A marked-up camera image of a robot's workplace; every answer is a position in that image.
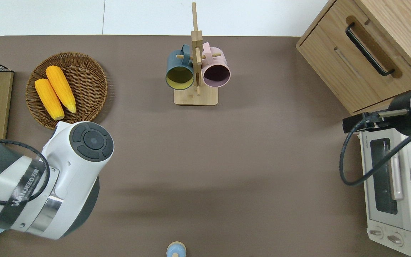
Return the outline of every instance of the wooden mug rack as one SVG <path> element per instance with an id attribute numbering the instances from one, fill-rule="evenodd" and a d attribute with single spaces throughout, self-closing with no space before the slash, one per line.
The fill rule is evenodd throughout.
<path id="1" fill-rule="evenodd" d="M 192 3 L 193 8 L 193 31 L 191 32 L 191 46 L 194 71 L 194 84 L 185 90 L 174 90 L 174 103 L 177 105 L 216 105 L 218 104 L 218 88 L 203 85 L 202 83 L 202 59 L 206 57 L 201 55 L 202 48 L 202 31 L 198 30 L 198 21 L 196 15 L 196 3 Z M 183 55 L 177 55 L 177 58 L 183 58 Z"/>

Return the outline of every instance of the brown table surface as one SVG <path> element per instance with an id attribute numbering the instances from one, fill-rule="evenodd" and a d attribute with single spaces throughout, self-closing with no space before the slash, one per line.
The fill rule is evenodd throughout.
<path id="1" fill-rule="evenodd" d="M 0 256 L 403 256 L 366 233 L 363 187 L 338 174 L 344 107 L 295 49 L 298 37 L 204 36 L 230 82 L 213 107 L 177 106 L 166 58 L 189 36 L 0 36 L 15 71 L 7 138 L 41 149 L 25 86 L 59 52 L 82 52 L 109 78 L 94 120 L 115 140 L 89 219 L 58 241 L 0 234 Z M 359 146 L 347 169 L 361 172 Z"/>

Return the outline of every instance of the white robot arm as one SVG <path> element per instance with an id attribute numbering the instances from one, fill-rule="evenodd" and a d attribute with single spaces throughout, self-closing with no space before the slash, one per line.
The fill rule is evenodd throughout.
<path id="1" fill-rule="evenodd" d="M 113 151 L 110 134 L 93 122 L 59 122 L 44 162 L 0 145 L 0 232 L 58 239 L 77 229 L 95 206 L 98 174 Z"/>

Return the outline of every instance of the blue mug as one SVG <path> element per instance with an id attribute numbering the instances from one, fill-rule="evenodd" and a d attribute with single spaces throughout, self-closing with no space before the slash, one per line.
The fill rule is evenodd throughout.
<path id="1" fill-rule="evenodd" d="M 193 81 L 193 61 L 190 58 L 189 45 L 184 44 L 181 50 L 171 52 L 168 57 L 166 83 L 173 89 L 184 90 L 189 88 Z"/>

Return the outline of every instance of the corn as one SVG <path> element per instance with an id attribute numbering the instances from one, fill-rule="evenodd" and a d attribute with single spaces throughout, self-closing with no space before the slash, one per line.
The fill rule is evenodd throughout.
<path id="1" fill-rule="evenodd" d="M 52 65 L 45 70 L 47 78 L 63 105 L 73 114 L 75 113 L 75 98 L 71 87 L 60 67 Z"/>
<path id="2" fill-rule="evenodd" d="M 50 114 L 52 119 L 60 120 L 64 118 L 64 111 L 61 107 L 58 96 L 55 94 L 54 89 L 50 85 L 48 79 L 39 79 L 34 82 L 36 92 L 41 98 L 42 104 Z"/>

